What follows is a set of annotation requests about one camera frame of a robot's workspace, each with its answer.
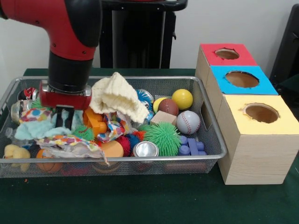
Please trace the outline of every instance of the brown toy football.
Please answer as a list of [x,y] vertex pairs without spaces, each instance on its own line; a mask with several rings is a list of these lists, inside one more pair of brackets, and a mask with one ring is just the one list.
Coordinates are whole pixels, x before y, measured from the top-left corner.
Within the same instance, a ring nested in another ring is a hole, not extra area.
[[177,116],[178,105],[172,99],[164,99],[159,104],[158,111],[163,111],[165,113],[169,113],[174,116]]

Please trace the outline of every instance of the white knit cloth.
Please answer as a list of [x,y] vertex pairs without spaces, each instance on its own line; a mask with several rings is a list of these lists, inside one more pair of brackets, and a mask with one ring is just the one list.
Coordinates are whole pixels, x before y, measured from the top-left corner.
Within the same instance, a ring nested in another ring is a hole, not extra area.
[[143,123],[149,114],[146,106],[138,99],[136,90],[118,72],[96,82],[92,91],[90,107],[95,113],[119,111],[137,123]]

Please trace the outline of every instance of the green table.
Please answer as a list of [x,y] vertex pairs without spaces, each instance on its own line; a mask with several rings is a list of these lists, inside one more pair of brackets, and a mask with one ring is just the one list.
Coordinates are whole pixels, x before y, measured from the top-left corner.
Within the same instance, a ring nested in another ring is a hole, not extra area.
[[[92,75],[113,71],[93,69]],[[192,76],[195,71],[119,72]],[[226,186],[217,165],[198,175],[0,179],[0,205],[3,223],[298,223],[299,158],[282,185]]]

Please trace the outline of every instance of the wooden box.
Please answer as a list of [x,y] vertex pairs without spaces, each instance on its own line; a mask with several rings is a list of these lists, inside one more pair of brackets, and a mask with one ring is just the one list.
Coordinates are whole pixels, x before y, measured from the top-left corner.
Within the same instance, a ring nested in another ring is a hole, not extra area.
[[216,118],[223,94],[278,95],[259,66],[211,66],[206,83]]
[[244,44],[201,44],[195,76],[206,86],[211,66],[257,66]]
[[299,123],[280,96],[224,95],[218,123],[225,184],[281,184],[299,149]]

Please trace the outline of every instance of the red box top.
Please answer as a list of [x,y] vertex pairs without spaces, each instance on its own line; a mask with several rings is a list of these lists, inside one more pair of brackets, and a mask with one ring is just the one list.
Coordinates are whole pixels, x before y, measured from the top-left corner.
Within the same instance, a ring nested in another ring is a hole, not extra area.
[[217,43],[200,45],[209,65],[257,66],[244,44]]

